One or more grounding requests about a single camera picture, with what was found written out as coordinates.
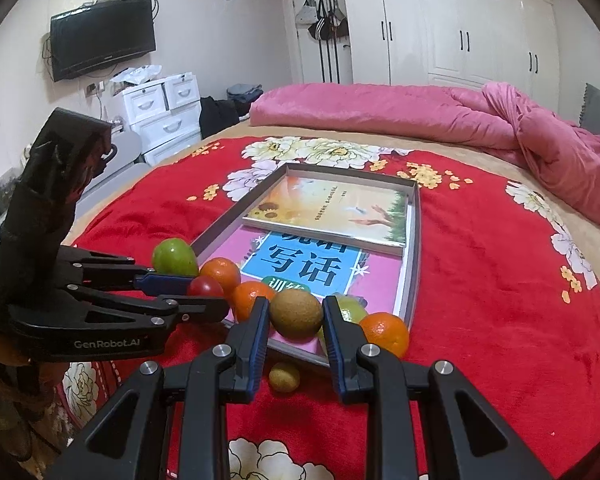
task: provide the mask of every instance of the television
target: television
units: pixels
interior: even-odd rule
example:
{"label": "television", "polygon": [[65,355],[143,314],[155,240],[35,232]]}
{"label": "television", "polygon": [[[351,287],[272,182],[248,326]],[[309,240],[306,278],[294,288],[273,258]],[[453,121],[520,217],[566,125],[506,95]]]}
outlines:
{"label": "television", "polygon": [[51,18],[54,81],[73,79],[155,50],[152,0],[119,0]]}

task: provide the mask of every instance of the kiwi fruit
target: kiwi fruit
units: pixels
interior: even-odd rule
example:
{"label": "kiwi fruit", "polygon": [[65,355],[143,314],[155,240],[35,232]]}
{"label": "kiwi fruit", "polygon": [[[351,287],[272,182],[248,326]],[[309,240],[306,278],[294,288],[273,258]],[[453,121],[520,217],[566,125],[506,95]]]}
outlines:
{"label": "kiwi fruit", "polygon": [[291,341],[314,337],[322,326],[322,305],[305,290],[286,288],[271,300],[269,319],[278,333]]}
{"label": "kiwi fruit", "polygon": [[300,386],[300,371],[291,363],[273,365],[269,372],[269,385],[277,392],[290,394]]}

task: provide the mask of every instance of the electrical outlet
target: electrical outlet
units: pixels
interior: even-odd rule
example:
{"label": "electrical outlet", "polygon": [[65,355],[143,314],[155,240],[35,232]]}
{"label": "electrical outlet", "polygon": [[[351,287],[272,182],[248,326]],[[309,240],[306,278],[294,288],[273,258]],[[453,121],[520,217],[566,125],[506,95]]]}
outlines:
{"label": "electrical outlet", "polygon": [[104,94],[105,86],[106,85],[105,85],[104,81],[98,81],[97,83],[91,83],[90,85],[87,85],[87,88],[84,89],[84,96],[85,97],[92,97],[94,95],[101,96]]}

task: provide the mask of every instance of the book cover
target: book cover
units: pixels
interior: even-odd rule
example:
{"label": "book cover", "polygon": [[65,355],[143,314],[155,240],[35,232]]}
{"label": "book cover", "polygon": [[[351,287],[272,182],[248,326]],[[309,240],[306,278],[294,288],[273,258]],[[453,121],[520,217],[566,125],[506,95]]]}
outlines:
{"label": "book cover", "polygon": [[323,239],[331,234],[403,248],[406,193],[366,184],[286,175],[244,216],[244,221]]}

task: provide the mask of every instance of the pink comforter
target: pink comforter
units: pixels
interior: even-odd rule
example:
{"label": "pink comforter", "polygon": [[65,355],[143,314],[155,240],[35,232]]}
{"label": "pink comforter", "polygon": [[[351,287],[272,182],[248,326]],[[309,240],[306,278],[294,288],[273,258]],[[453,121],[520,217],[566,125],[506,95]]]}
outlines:
{"label": "pink comforter", "polygon": [[305,84],[267,92],[253,126],[298,126],[472,146],[529,169],[600,224],[600,136],[563,121],[507,83],[481,92],[438,86]]}

